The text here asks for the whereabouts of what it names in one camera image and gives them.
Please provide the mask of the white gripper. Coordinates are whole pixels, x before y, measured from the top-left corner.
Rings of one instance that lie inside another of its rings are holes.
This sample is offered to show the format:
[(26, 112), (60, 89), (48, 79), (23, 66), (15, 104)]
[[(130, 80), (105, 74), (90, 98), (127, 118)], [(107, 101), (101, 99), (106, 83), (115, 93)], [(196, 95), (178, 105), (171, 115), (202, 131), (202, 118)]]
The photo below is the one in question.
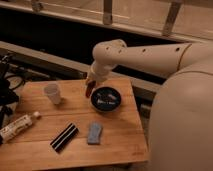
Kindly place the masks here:
[(86, 84), (89, 85), (95, 82), (96, 85), (104, 82), (107, 79), (108, 71), (105, 68), (92, 65), (88, 71)]

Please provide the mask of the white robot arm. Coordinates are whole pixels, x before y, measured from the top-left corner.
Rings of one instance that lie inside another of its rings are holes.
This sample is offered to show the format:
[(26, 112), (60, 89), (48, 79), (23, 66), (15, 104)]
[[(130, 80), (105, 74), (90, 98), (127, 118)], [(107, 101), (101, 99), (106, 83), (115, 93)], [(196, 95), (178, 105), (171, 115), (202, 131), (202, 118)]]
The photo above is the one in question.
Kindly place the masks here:
[(87, 81), (104, 82), (116, 66), (160, 78), (150, 111), (149, 171), (213, 171), (213, 42), (128, 46), (104, 41), (92, 50)]

